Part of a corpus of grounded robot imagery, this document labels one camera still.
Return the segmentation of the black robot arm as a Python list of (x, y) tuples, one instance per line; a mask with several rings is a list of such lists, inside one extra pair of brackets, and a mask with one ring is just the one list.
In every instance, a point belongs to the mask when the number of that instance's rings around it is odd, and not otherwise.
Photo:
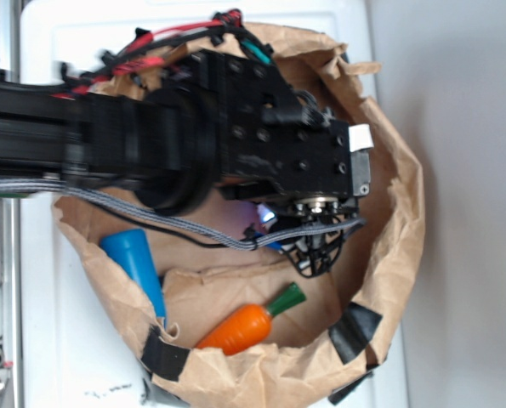
[(139, 101), (0, 82), (0, 178), (119, 187), (168, 216), (211, 190), (293, 216), (352, 213), (370, 190), (371, 145), (276, 66), (212, 51)]

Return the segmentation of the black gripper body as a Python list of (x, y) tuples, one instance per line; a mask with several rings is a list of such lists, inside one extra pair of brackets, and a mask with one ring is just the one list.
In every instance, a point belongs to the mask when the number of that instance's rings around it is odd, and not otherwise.
[(228, 200), (277, 213), (355, 213), (369, 193), (368, 151), (355, 128), (294, 89), (275, 65), (228, 56), (220, 91), (221, 185)]

